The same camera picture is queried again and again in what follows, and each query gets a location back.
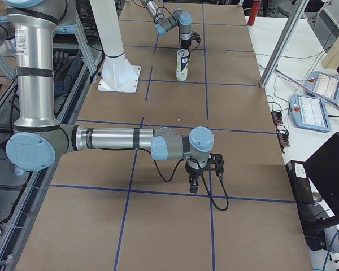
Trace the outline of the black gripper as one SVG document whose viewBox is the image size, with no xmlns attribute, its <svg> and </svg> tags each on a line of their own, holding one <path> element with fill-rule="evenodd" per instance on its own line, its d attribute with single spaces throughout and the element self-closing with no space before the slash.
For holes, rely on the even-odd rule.
<svg viewBox="0 0 339 271">
<path fill-rule="evenodd" d="M 184 39 L 180 39 L 180 47 L 181 49 L 184 49 L 186 50 L 186 59 L 187 59 L 187 62 L 189 63 L 190 61 L 190 46 L 191 46 L 191 40 L 184 40 Z"/>
<path fill-rule="evenodd" d="M 195 161 L 186 161 L 185 169 L 189 174 L 189 192 L 197 193 L 199 188 L 198 177 L 207 169 L 208 162 L 197 164 Z"/>
</svg>

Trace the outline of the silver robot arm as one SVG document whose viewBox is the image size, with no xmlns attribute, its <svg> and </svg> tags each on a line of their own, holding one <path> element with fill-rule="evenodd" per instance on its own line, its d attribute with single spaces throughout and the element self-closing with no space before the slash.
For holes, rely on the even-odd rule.
<svg viewBox="0 0 339 271">
<path fill-rule="evenodd" d="M 8 159 L 25 171 L 40 171 L 57 158 L 83 149 L 150 150 L 155 161 L 186 161 L 189 191 L 198 190 L 201 176 L 210 194 L 203 172 L 211 169 L 214 154 L 213 133 L 197 127 L 189 135 L 177 135 L 170 128 L 97 129 L 81 125 L 62 125 L 54 115 L 53 34 L 59 27 L 75 24 L 75 1 L 3 1 L 7 17 L 15 30 L 16 74 L 19 91 L 19 118 L 14 122 L 14 135 L 6 145 Z M 166 18 L 154 1 L 141 1 L 161 36 L 179 27 L 180 45 L 185 53 L 193 39 L 192 17 L 181 9 Z M 114 1 L 90 1 L 102 44 L 104 66 L 100 91 L 134 93 L 140 66 L 125 57 L 118 15 Z"/>
<path fill-rule="evenodd" d="M 181 49 L 191 52 L 192 41 L 201 43 L 201 37 L 192 30 L 192 16 L 189 12 L 184 12 L 177 8 L 170 12 L 164 6 L 158 6 L 155 1 L 141 0 L 140 7 L 145 8 L 150 14 L 155 24 L 155 30 L 159 36 L 165 35 L 175 27 L 179 28 L 179 44 Z"/>
</svg>

